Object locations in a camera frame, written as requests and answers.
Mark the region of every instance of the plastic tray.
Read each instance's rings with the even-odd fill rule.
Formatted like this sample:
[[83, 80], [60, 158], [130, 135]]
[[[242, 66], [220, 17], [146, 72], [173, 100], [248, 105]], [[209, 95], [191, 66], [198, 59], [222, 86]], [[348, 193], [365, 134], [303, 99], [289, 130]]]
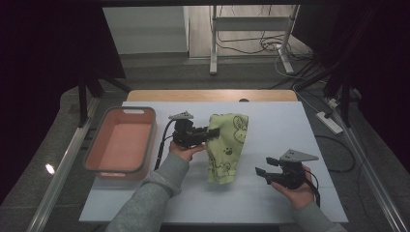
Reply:
[[151, 107], [112, 107], [105, 112], [84, 167], [101, 178], [141, 180], [151, 159], [156, 113]]

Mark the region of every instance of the yellow cloth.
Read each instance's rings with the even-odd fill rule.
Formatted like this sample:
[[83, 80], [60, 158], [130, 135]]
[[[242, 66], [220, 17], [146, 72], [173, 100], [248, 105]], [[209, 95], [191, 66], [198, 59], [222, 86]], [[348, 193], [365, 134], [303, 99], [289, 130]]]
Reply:
[[219, 128], [220, 136], [206, 142], [209, 182], [227, 184], [235, 180], [236, 166], [247, 136], [248, 119], [247, 115], [233, 113], [211, 116], [208, 130]]

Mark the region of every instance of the black curtain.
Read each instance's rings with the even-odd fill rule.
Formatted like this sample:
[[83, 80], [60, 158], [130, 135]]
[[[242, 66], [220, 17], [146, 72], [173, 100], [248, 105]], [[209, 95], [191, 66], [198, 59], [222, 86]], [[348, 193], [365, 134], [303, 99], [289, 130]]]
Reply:
[[97, 2], [0, 2], [1, 201], [44, 140], [61, 95], [98, 73], [125, 78]]

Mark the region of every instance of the white table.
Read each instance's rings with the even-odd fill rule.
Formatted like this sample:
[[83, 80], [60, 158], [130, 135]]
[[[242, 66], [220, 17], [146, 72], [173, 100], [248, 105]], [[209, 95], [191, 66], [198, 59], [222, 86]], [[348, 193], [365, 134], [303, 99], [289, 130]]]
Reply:
[[[266, 185], [254, 167], [281, 173], [266, 163], [266, 157], [278, 159], [288, 149], [316, 155], [319, 160], [306, 162], [319, 180], [321, 209], [335, 222], [347, 222], [336, 189], [320, 154], [308, 118], [300, 102], [159, 102], [125, 101], [123, 106], [151, 106], [156, 110], [158, 131], [150, 168], [155, 165], [162, 133], [169, 115], [188, 111], [195, 127], [206, 127], [211, 114], [242, 113], [249, 116], [249, 130], [238, 164], [236, 181], [228, 185], [207, 182], [208, 156], [194, 156], [182, 185], [182, 193], [167, 206], [164, 222], [169, 223], [292, 223], [288, 200]], [[111, 221], [138, 188], [138, 182], [107, 181], [96, 178], [80, 221]]]

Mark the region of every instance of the metal frame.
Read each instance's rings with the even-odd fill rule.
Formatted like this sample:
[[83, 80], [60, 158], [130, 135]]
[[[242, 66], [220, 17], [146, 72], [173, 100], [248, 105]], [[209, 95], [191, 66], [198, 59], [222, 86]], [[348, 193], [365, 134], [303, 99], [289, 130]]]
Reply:
[[80, 149], [81, 143], [84, 140], [85, 135], [87, 134], [88, 129], [91, 125], [91, 120], [94, 116], [94, 113], [97, 109], [97, 106], [100, 103], [100, 99], [92, 98], [89, 108], [88, 108], [88, 118], [84, 122], [83, 127], [77, 128], [73, 136], [72, 141], [67, 148], [66, 153], [61, 159], [60, 165], [58, 166], [54, 177], [49, 184], [47, 191], [44, 194], [42, 202], [37, 208], [36, 213], [34, 214], [27, 231], [43, 231], [48, 218], [51, 214], [51, 211], [55, 205], [55, 202], [60, 195], [61, 189], [66, 182], [67, 176], [72, 169], [73, 162], [77, 156], [77, 153]]
[[217, 74], [218, 31], [284, 31], [281, 45], [278, 45], [278, 53], [287, 74], [294, 73], [286, 53], [287, 43], [295, 22], [299, 5], [296, 5], [289, 17], [259, 16], [259, 17], [217, 17], [217, 6], [213, 6], [212, 15], [212, 41], [210, 56], [210, 74]]

